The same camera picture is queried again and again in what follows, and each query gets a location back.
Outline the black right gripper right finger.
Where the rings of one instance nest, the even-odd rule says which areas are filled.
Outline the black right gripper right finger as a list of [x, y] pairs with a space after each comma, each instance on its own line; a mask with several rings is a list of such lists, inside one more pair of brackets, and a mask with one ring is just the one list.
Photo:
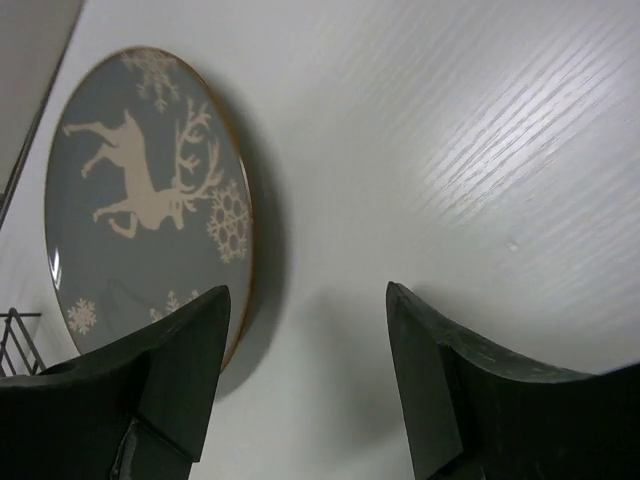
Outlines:
[[635, 479], [639, 368], [552, 366], [386, 288], [389, 343], [418, 479]]

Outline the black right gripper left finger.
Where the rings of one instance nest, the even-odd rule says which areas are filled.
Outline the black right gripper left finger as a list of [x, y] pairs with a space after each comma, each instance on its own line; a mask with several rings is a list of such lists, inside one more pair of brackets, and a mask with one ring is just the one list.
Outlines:
[[199, 462], [230, 323], [217, 286], [165, 318], [1, 381], [4, 479], [186, 479]]

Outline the grey reindeer plate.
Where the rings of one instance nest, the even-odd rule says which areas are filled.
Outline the grey reindeer plate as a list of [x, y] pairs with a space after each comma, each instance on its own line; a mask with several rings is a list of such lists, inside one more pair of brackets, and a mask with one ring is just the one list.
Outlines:
[[193, 67], [129, 46], [82, 77], [54, 129], [44, 188], [50, 277], [79, 353], [223, 285], [231, 358], [248, 326], [254, 224], [237, 136]]

